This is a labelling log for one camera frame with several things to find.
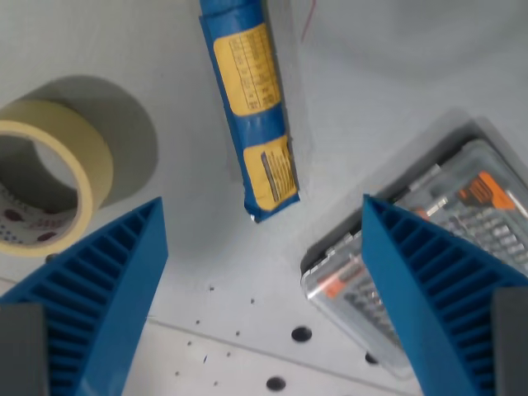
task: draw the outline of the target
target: beige tape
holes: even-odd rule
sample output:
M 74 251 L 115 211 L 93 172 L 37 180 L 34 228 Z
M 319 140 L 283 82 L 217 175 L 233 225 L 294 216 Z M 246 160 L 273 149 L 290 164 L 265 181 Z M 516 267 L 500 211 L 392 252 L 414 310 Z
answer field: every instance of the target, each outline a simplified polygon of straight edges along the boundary
M 0 185 L 0 252 L 38 257 L 69 248 L 110 192 L 108 146 L 80 115 L 47 101 L 17 101 L 1 109 L 0 135 L 30 139 L 55 151 L 75 177 L 78 193 L 77 209 L 51 214 L 24 204 Z

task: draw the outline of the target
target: ribbed blue surface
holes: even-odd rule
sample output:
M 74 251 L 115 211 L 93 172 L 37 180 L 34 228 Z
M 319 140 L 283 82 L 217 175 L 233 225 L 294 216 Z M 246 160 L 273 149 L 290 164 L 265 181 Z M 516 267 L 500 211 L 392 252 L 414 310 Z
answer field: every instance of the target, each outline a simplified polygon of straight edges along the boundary
M 520 272 L 422 218 L 365 197 L 365 264 L 426 396 L 495 395 L 491 301 Z
M 73 245 L 1 298 L 45 306 L 53 396 L 121 393 L 167 256 L 158 198 Z

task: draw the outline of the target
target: yellow label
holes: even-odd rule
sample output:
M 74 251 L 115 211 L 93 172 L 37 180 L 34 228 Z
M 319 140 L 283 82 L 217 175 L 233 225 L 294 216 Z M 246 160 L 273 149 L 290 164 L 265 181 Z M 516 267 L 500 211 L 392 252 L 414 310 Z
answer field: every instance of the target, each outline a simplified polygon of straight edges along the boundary
M 270 39 L 264 23 L 214 42 L 231 111 L 249 116 L 271 109 L 281 101 Z
M 246 148 L 244 162 L 260 208 L 274 210 L 297 192 L 286 136 Z

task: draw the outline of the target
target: plastic case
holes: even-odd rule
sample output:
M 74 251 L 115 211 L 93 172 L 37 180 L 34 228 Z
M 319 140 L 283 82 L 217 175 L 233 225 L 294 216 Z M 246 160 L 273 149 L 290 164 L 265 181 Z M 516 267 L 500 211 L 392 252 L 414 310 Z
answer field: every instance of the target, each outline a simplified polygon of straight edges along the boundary
M 397 205 L 466 238 L 528 275 L 528 189 L 485 141 L 435 165 Z M 361 259 L 361 231 L 348 233 L 302 278 L 304 292 L 349 336 L 399 377 L 412 373 Z

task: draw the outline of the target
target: blue plastic part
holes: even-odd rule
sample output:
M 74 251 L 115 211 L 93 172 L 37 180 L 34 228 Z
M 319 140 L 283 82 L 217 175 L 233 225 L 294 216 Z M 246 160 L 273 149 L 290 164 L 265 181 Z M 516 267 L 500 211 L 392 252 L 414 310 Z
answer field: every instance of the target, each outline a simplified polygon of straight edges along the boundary
M 369 196 L 362 256 L 426 396 L 495 394 L 491 301 L 520 272 Z
M 285 117 L 282 103 L 271 109 L 253 115 L 237 116 L 231 111 L 224 82 L 215 57 L 215 40 L 220 37 L 247 31 L 264 23 L 264 14 L 260 0 L 200 0 L 203 16 L 200 24 L 204 32 L 205 43 L 209 51 L 214 74 L 219 86 L 224 111 L 228 121 L 231 139 L 237 153 L 238 164 L 244 184 L 244 207 L 260 222 L 275 213 L 299 201 L 299 194 L 294 194 L 283 201 L 274 210 L 261 209 L 255 198 L 248 170 L 244 162 L 244 149 L 264 144 L 285 135 Z
M 62 252 L 0 299 L 44 305 L 52 396 L 121 394 L 167 257 L 157 198 Z

